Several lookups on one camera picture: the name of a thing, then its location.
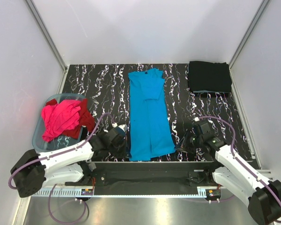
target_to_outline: red cloth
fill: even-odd
[[[80,101],[64,100],[60,104],[46,105],[41,116],[45,124],[43,140],[52,141],[65,130],[72,130],[79,125]]]
[[[55,99],[46,103],[46,105],[55,105],[57,101]],[[88,100],[85,98],[79,104],[79,125],[74,129],[68,129],[62,132],[63,135],[78,139],[81,126],[86,126],[89,132],[92,132],[95,128],[95,119],[88,111]]]

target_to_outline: white wall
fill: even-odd
[[[269,4],[232,76],[261,163],[281,181],[281,0]]]
[[[44,101],[62,71],[23,0],[0,0],[0,225],[11,224],[18,193],[10,169],[32,148]]]
[[[232,58],[261,0],[34,0],[66,64]]]

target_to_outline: plastic bin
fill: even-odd
[[[85,99],[85,97],[83,95],[78,95],[78,94],[57,94],[48,98],[46,103],[51,101],[52,99],[56,99],[57,103],[60,103],[65,99],[82,101],[83,99]],[[37,152],[47,152],[47,151],[58,150],[67,146],[71,146],[80,141],[82,129],[83,128],[81,127],[78,139],[73,139],[68,136],[60,135],[50,142],[45,142],[42,138],[42,135],[45,131],[44,120],[40,116],[37,122],[36,130],[32,138],[32,146]]]

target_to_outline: black cloth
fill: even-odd
[[[191,61],[188,86],[191,92],[231,92],[232,80],[227,63]]]

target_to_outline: blue garment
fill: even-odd
[[[163,72],[150,69],[131,72],[130,161],[149,161],[175,152],[164,100]]]

